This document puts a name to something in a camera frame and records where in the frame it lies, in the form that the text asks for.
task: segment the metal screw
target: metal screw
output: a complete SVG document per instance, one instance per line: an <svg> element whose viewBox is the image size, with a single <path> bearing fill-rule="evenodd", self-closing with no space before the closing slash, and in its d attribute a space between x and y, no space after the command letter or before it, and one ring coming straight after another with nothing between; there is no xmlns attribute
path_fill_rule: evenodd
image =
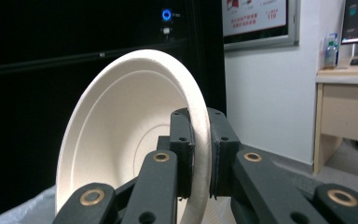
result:
<svg viewBox="0 0 358 224"><path fill-rule="evenodd" d="M170 155L163 152L159 152L153 156L153 160L155 161L167 161L169 159L170 159Z"/></svg>
<svg viewBox="0 0 358 224"><path fill-rule="evenodd" d="M248 152L243 155L247 161L261 161L263 158L254 152Z"/></svg>
<svg viewBox="0 0 358 224"><path fill-rule="evenodd" d="M358 204L355 197L340 189L330 189L327 191L327 195L333 202L347 207L355 207Z"/></svg>
<svg viewBox="0 0 358 224"><path fill-rule="evenodd" d="M96 198L91 198L91 194L96 194ZM102 189L89 189L80 197L80 203L85 206L90 206L99 203L104 198L104 191Z"/></svg>

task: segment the poster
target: poster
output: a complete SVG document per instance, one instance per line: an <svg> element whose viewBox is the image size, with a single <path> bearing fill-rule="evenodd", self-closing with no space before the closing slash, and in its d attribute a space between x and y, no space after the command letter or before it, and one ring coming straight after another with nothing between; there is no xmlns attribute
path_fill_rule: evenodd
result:
<svg viewBox="0 0 358 224"><path fill-rule="evenodd" d="M286 0L222 0L223 35L238 35L286 24Z"/></svg>

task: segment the floor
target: floor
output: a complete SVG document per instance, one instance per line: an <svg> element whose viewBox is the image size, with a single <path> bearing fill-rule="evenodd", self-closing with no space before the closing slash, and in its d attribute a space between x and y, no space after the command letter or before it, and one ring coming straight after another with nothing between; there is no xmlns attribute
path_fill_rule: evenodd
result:
<svg viewBox="0 0 358 224"><path fill-rule="evenodd" d="M335 183L358 192L358 142L344 139L333 157L319 174L312 167L270 154L274 163L282 167L289 180L297 188L313 193L322 183Z"/></svg>

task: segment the framed poster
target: framed poster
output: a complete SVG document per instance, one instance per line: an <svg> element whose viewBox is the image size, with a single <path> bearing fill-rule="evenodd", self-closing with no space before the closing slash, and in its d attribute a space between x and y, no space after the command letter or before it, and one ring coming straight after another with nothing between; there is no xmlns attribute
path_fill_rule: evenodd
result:
<svg viewBox="0 0 358 224"><path fill-rule="evenodd" d="M225 49L299 44L300 0L222 0Z"/></svg>

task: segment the plastic bottle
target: plastic bottle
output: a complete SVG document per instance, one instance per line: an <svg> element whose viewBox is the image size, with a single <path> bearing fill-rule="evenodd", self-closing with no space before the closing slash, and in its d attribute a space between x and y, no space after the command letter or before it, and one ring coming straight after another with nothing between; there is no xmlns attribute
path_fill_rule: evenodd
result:
<svg viewBox="0 0 358 224"><path fill-rule="evenodd" d="M328 39L328 46L324 52L324 69L334 69L337 66L337 48L334 46L334 39Z"/></svg>
<svg viewBox="0 0 358 224"><path fill-rule="evenodd" d="M339 44L338 44L338 35L337 33L331 34L334 37L334 47L336 48L336 66L338 64L338 51L339 51Z"/></svg>

